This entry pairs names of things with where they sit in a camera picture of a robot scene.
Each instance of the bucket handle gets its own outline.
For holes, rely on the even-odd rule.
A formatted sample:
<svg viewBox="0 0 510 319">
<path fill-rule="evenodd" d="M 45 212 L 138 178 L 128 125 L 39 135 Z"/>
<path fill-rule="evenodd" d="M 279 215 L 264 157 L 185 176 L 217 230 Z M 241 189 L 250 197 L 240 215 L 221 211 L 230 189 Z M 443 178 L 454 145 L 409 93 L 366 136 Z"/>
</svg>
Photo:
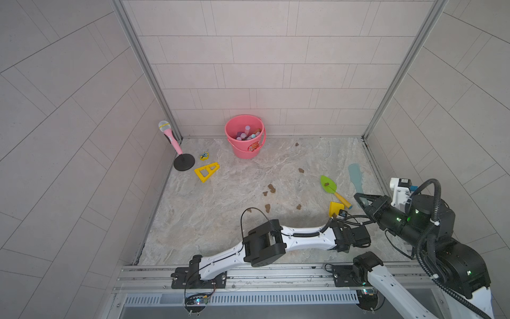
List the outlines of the bucket handle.
<svg viewBox="0 0 510 319">
<path fill-rule="evenodd" d="M 257 148 L 261 148 L 262 146 L 264 146 L 264 143 L 266 142 L 266 137 L 267 137 L 267 134 L 266 134 L 266 128 L 264 128 L 264 131 L 261 132 L 261 134 L 264 133 L 264 140 L 262 141 L 262 144 Z M 230 142 L 230 140 L 228 139 L 228 142 L 230 143 L 230 145 L 232 145 L 233 148 L 236 148 L 238 151 L 241 151 L 243 153 L 252 153 L 254 151 L 245 151 L 245 150 L 242 150 L 240 149 L 239 147 L 235 146 L 234 144 L 232 144 L 232 142 Z"/>
</svg>

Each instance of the pink toy microphone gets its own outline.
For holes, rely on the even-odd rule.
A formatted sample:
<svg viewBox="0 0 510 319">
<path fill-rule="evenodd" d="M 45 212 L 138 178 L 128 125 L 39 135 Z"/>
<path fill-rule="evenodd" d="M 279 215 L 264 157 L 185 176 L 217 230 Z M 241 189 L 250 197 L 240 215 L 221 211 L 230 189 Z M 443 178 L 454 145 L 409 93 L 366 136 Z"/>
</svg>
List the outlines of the pink toy microphone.
<svg viewBox="0 0 510 319">
<path fill-rule="evenodd" d="M 183 150 L 181 150 L 179 142 L 177 142 L 172 134 L 170 123 L 167 121 L 161 121 L 159 123 L 159 128 L 161 132 L 163 132 L 168 137 L 170 143 L 172 143 L 173 148 L 177 154 L 179 154 L 179 156 L 177 156 L 173 161 L 173 167 L 180 171 L 189 170 L 192 168 L 193 165 L 195 165 L 195 158 L 191 154 L 183 154 Z"/>
</svg>

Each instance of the white wall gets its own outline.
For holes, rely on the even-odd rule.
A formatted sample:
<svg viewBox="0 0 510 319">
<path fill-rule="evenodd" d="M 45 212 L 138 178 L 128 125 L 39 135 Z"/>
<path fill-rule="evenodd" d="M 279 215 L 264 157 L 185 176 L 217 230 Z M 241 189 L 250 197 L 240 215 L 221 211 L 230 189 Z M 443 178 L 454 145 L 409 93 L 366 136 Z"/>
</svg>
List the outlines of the white wall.
<svg viewBox="0 0 510 319">
<path fill-rule="evenodd" d="M 108 0 L 0 2 L 2 319 L 94 317 L 162 191 L 164 117 Z"/>
<path fill-rule="evenodd" d="M 184 136 L 361 135 L 432 2 L 124 1 Z"/>
<path fill-rule="evenodd" d="M 507 0 L 450 0 L 368 138 L 386 182 L 441 182 L 455 235 L 482 254 L 506 316 L 509 21 Z"/>
</svg>

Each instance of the pink bucket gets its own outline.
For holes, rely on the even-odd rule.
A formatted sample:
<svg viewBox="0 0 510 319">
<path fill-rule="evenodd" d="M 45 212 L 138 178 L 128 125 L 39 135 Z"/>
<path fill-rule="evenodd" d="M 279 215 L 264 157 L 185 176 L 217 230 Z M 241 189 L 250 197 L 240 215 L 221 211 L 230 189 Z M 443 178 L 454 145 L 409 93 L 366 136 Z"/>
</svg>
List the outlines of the pink bucket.
<svg viewBox="0 0 510 319">
<path fill-rule="evenodd" d="M 256 129 L 261 129 L 262 131 L 254 139 L 248 141 L 236 140 L 237 132 L 244 132 L 244 128 L 247 125 L 251 127 L 251 131 Z M 229 143 L 232 145 L 234 154 L 242 159 L 249 159 L 257 156 L 260 149 L 266 142 L 266 129 L 264 128 L 264 123 L 262 123 L 261 119 L 253 115 L 238 115 L 230 119 L 230 121 L 228 121 L 225 125 L 225 134 Z M 260 141 L 262 139 L 262 135 L 264 135 L 264 140 L 261 144 Z"/>
</svg>

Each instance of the green toy shovel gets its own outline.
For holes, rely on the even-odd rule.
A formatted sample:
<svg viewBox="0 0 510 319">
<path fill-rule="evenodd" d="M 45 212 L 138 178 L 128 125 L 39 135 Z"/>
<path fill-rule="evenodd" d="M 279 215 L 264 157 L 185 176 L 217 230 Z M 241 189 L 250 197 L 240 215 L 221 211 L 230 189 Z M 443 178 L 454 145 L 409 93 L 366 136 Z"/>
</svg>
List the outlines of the green toy shovel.
<svg viewBox="0 0 510 319">
<path fill-rule="evenodd" d="M 347 209 L 352 208 L 351 203 L 349 203 L 345 198 L 343 198 L 340 194 L 337 193 L 337 185 L 335 184 L 334 181 L 331 180 L 331 178 L 321 175 L 320 184 L 322 185 L 322 188 L 324 188 L 326 192 L 335 194 L 338 200 L 342 202 L 342 204 L 344 204 L 344 206 L 347 207 Z"/>
</svg>

